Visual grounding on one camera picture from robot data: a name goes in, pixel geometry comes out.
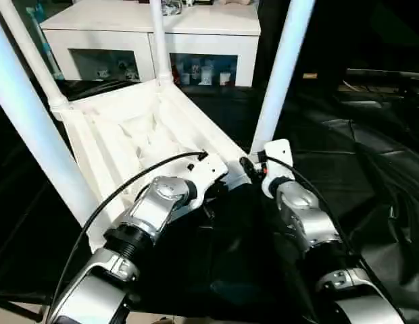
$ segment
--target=black fabric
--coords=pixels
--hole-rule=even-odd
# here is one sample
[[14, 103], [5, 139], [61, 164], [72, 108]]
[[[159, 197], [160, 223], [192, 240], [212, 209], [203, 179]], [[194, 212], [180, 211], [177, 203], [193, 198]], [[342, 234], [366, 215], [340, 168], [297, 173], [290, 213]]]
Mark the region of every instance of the black fabric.
[[[88, 88], [79, 92], [91, 95]], [[262, 92], [184, 91], [247, 150]], [[419, 102], [375, 97], [372, 104], [354, 103], [361, 99], [292, 94], [276, 138], [291, 141], [295, 167], [322, 191], [408, 323], [419, 323]], [[1, 110], [0, 138], [0, 184], [6, 183], [0, 189], [0, 298], [45, 302], [79, 226]], [[301, 287], [301, 278], [280, 270], [287, 264], [278, 253], [288, 261], [289, 254], [282, 242], [273, 244], [276, 228], [258, 196], [243, 186], [172, 224], [143, 270], [136, 308], [250, 321], [283, 308], [298, 316], [293, 323], [301, 314], [312, 316], [307, 292], [285, 285], [287, 279]], [[85, 242], [68, 279], [88, 257]]]

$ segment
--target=white frame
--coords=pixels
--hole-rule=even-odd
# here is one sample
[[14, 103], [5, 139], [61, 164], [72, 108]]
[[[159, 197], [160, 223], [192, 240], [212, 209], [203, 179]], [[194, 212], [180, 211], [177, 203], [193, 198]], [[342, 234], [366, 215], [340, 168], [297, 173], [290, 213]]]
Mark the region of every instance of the white frame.
[[[258, 40], [258, 36], [166, 33], [166, 47], [169, 53], [236, 55], [238, 61], [235, 86], [251, 86]], [[153, 34], [149, 34], [149, 44], [157, 73], [158, 62]]]
[[70, 49], [133, 51], [141, 81], [155, 78], [146, 32], [44, 30], [44, 33], [66, 80], [82, 80]]

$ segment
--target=floor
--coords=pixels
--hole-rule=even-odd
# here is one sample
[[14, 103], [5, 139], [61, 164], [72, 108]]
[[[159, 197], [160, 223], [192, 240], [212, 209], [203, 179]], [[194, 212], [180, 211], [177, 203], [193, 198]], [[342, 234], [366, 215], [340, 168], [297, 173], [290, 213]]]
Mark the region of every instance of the floor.
[[[33, 304], [21, 304], [31, 311], [38, 312], [40, 309], [39, 305]], [[173, 320], [174, 324], [227, 324], [228, 322], [214, 321], [211, 319], [190, 319], [181, 316], [163, 315], [163, 314], [149, 314], [149, 313], [131, 313], [127, 318], [127, 324], [152, 324], [159, 321], [161, 318], [166, 317], [167, 319]], [[0, 308], [0, 324], [33, 324], [34, 321], [25, 319], [19, 315], [15, 315], [6, 310]]]

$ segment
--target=black cable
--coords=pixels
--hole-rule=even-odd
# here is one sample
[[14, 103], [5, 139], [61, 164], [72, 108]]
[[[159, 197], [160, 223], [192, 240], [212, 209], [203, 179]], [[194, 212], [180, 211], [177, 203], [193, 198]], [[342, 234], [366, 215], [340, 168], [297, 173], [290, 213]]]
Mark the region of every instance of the black cable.
[[145, 184], [143, 187], [142, 187], [142, 189], [140, 189], [139, 190], [139, 193], [137, 194], [137, 196], [136, 196], [136, 198], [134, 199], [134, 201], [138, 201], [139, 199], [140, 199], [140, 197], [142, 197], [142, 195], [143, 195], [143, 193], [146, 191], [146, 189], [148, 189], [148, 187], [149, 187], [149, 185], [150, 185], [151, 183], [149, 183], [149, 184]]
[[79, 233], [79, 236], [77, 237], [76, 243], [74, 243], [73, 249], [70, 252], [70, 255], [68, 256], [68, 260], [66, 262], [66, 265], [64, 266], [64, 270], [61, 273], [61, 277], [59, 278], [59, 281], [57, 283], [56, 289], [55, 289], [55, 293], [53, 294], [53, 298], [52, 298], [52, 303], [47, 315], [47, 318], [49, 319], [51, 316], [51, 312], [53, 310], [53, 305], [55, 304], [58, 295], [59, 295], [59, 291], [61, 290], [61, 286], [64, 282], [64, 277], [66, 276], [68, 267], [71, 264], [71, 261], [73, 259], [74, 253], [76, 253], [77, 248], [79, 246], [80, 241], [82, 240], [83, 236], [85, 235], [85, 233], [87, 232], [87, 230], [89, 229], [89, 227], [91, 226], [91, 224], [94, 222], [95, 218], [97, 218], [98, 214], [100, 214], [100, 212], [107, 206], [107, 204], [109, 204], [117, 195], [119, 195], [125, 188], [127, 188], [129, 185], [131, 185], [133, 182], [135, 182], [136, 180], [138, 180], [139, 178], [143, 177], [144, 175], [146, 175], [147, 173], [153, 171], [154, 169], [157, 169], [158, 167], [161, 167], [162, 165], [165, 165], [169, 162], [172, 162], [174, 160], [177, 159], [181, 159], [183, 157], [192, 157], [192, 156], [198, 156], [201, 158], [204, 158], [207, 155], [207, 153], [205, 152], [190, 152], [190, 153], [182, 153], [182, 154], [178, 154], [175, 155], [173, 157], [170, 157], [166, 160], [163, 160], [159, 163], [156, 163], [155, 165], [143, 170], [142, 172], [139, 172], [138, 174], [136, 174], [135, 176], [131, 177], [129, 180], [127, 180], [126, 182], [124, 182], [121, 186], [118, 187], [118, 189], [116, 189], [114, 192], [112, 192], [95, 210], [94, 212], [91, 214], [91, 216], [88, 218], [88, 220], [86, 221], [86, 223], [82, 226], [82, 230]]
[[278, 163], [278, 164], [286, 167], [287, 169], [291, 170], [292, 173], [295, 174], [298, 178], [300, 178], [302, 182], [307, 184], [307, 186], [309, 187], [308, 189], [310, 191], [312, 191], [316, 195], [316, 197], [318, 197], [319, 201], [322, 202], [322, 204], [324, 205], [324, 209], [326, 209], [326, 212], [330, 215], [330, 218], [334, 219], [333, 214], [331, 213], [329, 203], [326, 201], [326, 199], [320, 193], [320, 191], [317, 189], [317, 187], [315, 187], [309, 180], [307, 180], [307, 178], [304, 175], [302, 175], [299, 171], [297, 171], [296, 169], [291, 167], [289, 164], [286, 164], [285, 162], [280, 161], [279, 159], [276, 159], [275, 157], [266, 156], [266, 159], [269, 160], [269, 161], [273, 161], [275, 163]]

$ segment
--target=cable connector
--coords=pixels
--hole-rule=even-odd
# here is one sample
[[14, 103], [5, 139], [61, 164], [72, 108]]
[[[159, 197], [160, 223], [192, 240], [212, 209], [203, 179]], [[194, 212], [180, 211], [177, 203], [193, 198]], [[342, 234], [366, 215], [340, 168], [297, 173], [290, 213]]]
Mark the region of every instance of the cable connector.
[[197, 160], [198, 161], [202, 161], [204, 158], [206, 158], [208, 156], [208, 153], [207, 152], [205, 152], [205, 151], [203, 151], [202, 153], [200, 153], [198, 156], [197, 156]]

